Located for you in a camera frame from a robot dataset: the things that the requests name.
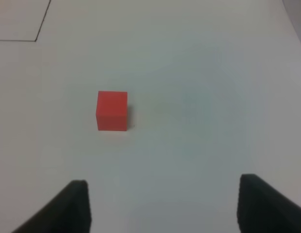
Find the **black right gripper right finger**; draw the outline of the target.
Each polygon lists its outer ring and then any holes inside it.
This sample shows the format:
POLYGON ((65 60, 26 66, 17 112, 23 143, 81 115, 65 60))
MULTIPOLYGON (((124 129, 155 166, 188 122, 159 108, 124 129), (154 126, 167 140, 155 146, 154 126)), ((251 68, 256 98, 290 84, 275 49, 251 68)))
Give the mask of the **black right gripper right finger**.
POLYGON ((301 207, 255 174, 240 177, 236 216, 242 233, 301 233, 301 207))

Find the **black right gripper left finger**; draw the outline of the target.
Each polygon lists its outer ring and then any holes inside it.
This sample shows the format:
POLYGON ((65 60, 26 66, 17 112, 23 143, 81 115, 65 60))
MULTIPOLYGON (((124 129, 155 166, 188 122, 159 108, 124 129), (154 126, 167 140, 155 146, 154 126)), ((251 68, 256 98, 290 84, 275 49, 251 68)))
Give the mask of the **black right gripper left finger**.
POLYGON ((85 180, 73 180, 14 232, 89 233, 90 229, 88 183, 85 180))

